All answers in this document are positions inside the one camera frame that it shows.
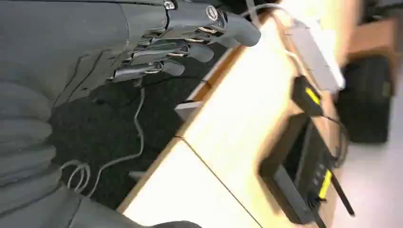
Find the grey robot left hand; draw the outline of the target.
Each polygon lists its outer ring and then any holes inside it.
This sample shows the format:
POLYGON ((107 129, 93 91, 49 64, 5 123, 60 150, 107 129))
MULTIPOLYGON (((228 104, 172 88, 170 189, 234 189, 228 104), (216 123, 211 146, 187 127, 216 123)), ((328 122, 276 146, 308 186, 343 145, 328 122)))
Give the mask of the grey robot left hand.
POLYGON ((258 43, 241 15, 188 0, 3 0, 0 3, 0 225, 3 228, 136 228, 124 215, 62 182, 47 143, 55 105, 92 88, 130 54, 141 73, 162 69, 172 40, 258 43))

